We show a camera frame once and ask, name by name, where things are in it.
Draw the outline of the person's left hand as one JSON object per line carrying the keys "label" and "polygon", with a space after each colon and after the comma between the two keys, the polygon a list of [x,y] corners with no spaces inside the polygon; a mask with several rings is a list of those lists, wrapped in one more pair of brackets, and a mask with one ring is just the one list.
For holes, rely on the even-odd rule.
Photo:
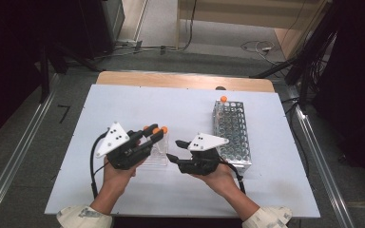
{"label": "person's left hand", "polygon": [[123,170],[115,169],[107,159],[105,161],[103,186],[108,187],[110,192],[116,197],[124,193],[130,179],[136,176],[137,168],[144,163],[144,160],[142,160],[131,168]]}

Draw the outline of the person's right hand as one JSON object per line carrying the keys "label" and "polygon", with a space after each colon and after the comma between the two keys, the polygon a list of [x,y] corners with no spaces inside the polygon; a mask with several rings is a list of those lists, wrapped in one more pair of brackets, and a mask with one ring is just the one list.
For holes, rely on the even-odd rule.
{"label": "person's right hand", "polygon": [[226,164],[219,164],[217,169],[208,175],[195,175],[195,178],[203,181],[214,192],[227,199],[234,198],[240,193],[235,184],[230,168]]}

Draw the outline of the black cabinet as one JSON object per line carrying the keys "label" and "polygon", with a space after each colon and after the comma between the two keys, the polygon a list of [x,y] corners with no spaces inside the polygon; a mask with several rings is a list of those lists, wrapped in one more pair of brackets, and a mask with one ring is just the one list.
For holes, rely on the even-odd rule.
{"label": "black cabinet", "polygon": [[122,0],[78,0],[87,35],[88,57],[112,52],[125,21]]}

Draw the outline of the black metal stand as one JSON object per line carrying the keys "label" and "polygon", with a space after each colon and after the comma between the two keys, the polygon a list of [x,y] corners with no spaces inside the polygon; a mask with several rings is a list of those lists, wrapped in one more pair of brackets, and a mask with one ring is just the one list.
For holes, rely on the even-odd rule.
{"label": "black metal stand", "polygon": [[57,73],[66,74],[68,70],[65,56],[70,57],[77,63],[81,64],[88,69],[95,72],[102,72],[102,70],[85,58],[76,54],[74,51],[65,47],[64,45],[45,41],[40,44],[40,75],[41,75],[41,98],[40,103],[42,104],[50,94],[49,76],[48,76],[48,65],[52,65]]}
{"label": "black metal stand", "polygon": [[324,7],[326,11],[317,23],[315,30],[306,34],[305,41],[300,45],[300,50],[292,58],[252,76],[252,79],[265,79],[288,68],[289,71],[284,77],[284,82],[298,93],[297,104],[303,111],[306,110],[307,93],[312,84],[313,70],[321,61],[323,53],[336,35],[341,0],[327,0],[326,4],[327,6]]}

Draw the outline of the dark curtain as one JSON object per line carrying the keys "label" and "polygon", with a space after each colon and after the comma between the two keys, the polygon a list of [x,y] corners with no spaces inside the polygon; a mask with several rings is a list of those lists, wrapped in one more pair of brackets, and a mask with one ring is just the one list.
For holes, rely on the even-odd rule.
{"label": "dark curtain", "polygon": [[365,0],[337,2],[336,41],[313,106],[342,137],[347,159],[365,168]]}
{"label": "dark curtain", "polygon": [[40,44],[57,36],[74,0],[0,0],[0,129],[41,86]]}

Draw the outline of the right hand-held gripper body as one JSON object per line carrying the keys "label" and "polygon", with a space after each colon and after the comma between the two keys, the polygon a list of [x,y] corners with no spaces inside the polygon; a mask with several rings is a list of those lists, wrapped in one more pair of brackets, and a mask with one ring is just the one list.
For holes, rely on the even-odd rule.
{"label": "right hand-held gripper body", "polygon": [[205,176],[214,172],[221,162],[217,148],[228,143],[226,138],[198,133],[187,149],[192,155],[193,166],[192,171],[186,174]]}

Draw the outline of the light wooden cabinet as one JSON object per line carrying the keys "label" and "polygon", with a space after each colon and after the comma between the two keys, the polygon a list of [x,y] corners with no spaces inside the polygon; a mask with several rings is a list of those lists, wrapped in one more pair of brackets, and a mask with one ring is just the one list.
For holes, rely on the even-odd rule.
{"label": "light wooden cabinet", "polygon": [[195,10],[194,19],[204,22],[273,28],[286,58],[302,49],[333,0],[178,0],[174,47],[180,46],[180,21]]}

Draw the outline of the aluminium floor rail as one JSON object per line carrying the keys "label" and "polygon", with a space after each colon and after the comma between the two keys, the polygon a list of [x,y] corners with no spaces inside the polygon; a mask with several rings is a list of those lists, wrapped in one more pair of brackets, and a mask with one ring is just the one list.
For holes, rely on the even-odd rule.
{"label": "aluminium floor rail", "polygon": [[29,151],[29,147],[34,139],[34,136],[36,135],[41,122],[44,120],[48,112],[52,100],[57,92],[57,87],[60,83],[61,75],[54,73],[48,84],[51,87],[50,93],[48,94],[47,98],[37,106],[26,130],[24,131],[20,141],[16,144],[16,147],[13,150],[8,163],[0,175],[0,204],[7,194],[10,185],[21,163],[23,162],[24,157]]}
{"label": "aluminium floor rail", "polygon": [[325,187],[327,196],[336,214],[336,219],[339,223],[339,226],[341,228],[355,228],[355,224],[349,213],[345,200],[340,193],[331,169],[319,146],[308,115],[303,113],[298,104],[295,105],[295,111],[304,137],[316,163],[317,170]]}

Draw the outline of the person's left sleeve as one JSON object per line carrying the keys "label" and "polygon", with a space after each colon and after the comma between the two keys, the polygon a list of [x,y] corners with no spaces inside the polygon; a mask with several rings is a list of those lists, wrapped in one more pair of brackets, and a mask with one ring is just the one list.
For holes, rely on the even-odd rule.
{"label": "person's left sleeve", "polygon": [[61,228],[111,228],[112,217],[87,205],[69,206],[60,210],[56,218]]}

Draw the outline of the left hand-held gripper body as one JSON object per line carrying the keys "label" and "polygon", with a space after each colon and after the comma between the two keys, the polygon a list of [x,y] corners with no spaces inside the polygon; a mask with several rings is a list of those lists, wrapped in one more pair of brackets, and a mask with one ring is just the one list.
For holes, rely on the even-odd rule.
{"label": "left hand-held gripper body", "polygon": [[146,159],[146,150],[138,145],[142,136],[142,130],[126,132],[120,123],[114,122],[105,133],[94,156],[106,156],[115,169],[128,170]]}

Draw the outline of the metal test tube rack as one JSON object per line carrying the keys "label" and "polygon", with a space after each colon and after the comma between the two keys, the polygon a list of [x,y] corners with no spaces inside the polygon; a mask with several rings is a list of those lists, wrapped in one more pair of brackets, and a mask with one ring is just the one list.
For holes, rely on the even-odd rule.
{"label": "metal test tube rack", "polygon": [[229,141],[219,147],[221,157],[243,174],[252,165],[243,102],[215,101],[213,126],[215,136]]}

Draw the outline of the person's right sleeve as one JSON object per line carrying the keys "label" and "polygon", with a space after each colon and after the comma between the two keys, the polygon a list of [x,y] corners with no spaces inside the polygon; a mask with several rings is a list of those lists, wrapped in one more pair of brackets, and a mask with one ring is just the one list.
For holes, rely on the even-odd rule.
{"label": "person's right sleeve", "polygon": [[241,224],[241,228],[288,228],[292,216],[292,210],[285,206],[260,207]]}

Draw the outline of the person's sleeve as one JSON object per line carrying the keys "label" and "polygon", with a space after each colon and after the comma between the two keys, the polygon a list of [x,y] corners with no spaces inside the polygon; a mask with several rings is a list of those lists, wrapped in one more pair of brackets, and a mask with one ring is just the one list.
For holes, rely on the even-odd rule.
{"label": "person's sleeve", "polygon": [[112,217],[87,205],[69,206],[60,210],[56,218],[61,228],[111,228]]}
{"label": "person's sleeve", "polygon": [[260,207],[241,224],[241,228],[288,228],[292,216],[292,210],[285,206]]}

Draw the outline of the clear plastic tube rack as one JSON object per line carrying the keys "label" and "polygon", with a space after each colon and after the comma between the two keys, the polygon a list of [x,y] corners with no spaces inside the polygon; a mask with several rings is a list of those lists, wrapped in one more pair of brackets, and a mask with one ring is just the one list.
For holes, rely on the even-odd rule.
{"label": "clear plastic tube rack", "polygon": [[144,161],[144,165],[167,166],[168,158],[168,134],[164,134],[163,138],[156,142],[150,152],[150,156]]}

